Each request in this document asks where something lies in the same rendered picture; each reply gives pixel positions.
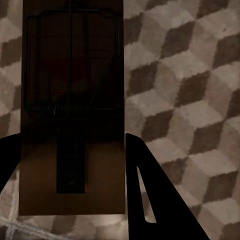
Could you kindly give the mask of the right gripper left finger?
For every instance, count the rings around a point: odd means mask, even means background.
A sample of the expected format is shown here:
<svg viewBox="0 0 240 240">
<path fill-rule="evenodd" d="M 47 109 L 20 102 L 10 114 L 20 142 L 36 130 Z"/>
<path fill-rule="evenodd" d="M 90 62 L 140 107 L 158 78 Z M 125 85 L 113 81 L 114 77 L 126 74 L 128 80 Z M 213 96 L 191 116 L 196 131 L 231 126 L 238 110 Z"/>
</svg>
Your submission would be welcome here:
<svg viewBox="0 0 240 240">
<path fill-rule="evenodd" d="M 0 193 L 21 161 L 21 134 L 0 138 Z"/>
</svg>

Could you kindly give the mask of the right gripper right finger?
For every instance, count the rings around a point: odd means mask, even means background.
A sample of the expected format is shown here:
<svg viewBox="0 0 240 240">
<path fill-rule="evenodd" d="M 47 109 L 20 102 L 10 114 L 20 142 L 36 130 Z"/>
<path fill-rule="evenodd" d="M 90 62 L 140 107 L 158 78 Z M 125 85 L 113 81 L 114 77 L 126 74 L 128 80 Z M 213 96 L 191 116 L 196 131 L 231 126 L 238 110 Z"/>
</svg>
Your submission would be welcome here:
<svg viewBox="0 0 240 240">
<path fill-rule="evenodd" d="M 210 240 L 145 142 L 126 134 L 129 240 Z M 156 223 L 145 220 L 139 168 Z"/>
</svg>

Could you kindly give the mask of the mousetrap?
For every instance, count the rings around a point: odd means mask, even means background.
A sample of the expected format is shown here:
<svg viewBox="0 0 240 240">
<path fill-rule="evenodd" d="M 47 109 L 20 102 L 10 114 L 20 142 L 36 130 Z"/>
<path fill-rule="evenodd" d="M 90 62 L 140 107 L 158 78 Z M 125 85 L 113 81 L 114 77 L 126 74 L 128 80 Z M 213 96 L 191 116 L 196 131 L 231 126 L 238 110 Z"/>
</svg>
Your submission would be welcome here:
<svg viewBox="0 0 240 240">
<path fill-rule="evenodd" d="M 23 0 L 19 216 L 126 214 L 124 0 Z"/>
</svg>

